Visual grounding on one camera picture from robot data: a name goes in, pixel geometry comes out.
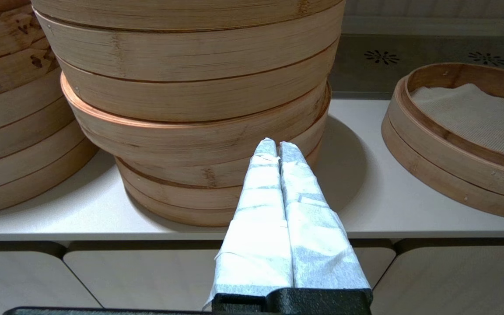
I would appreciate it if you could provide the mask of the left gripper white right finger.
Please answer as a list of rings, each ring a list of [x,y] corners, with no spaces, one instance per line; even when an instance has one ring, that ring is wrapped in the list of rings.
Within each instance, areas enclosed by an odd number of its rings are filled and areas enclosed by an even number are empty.
[[[280,178],[297,288],[360,289],[371,286],[341,219],[293,143],[280,143]]]

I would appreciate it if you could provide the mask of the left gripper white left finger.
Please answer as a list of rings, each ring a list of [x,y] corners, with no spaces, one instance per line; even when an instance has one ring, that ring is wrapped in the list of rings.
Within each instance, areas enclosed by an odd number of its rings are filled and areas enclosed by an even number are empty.
[[[266,296],[292,287],[288,223],[276,143],[264,138],[245,175],[237,209],[215,257],[215,274],[204,305],[217,294]]]

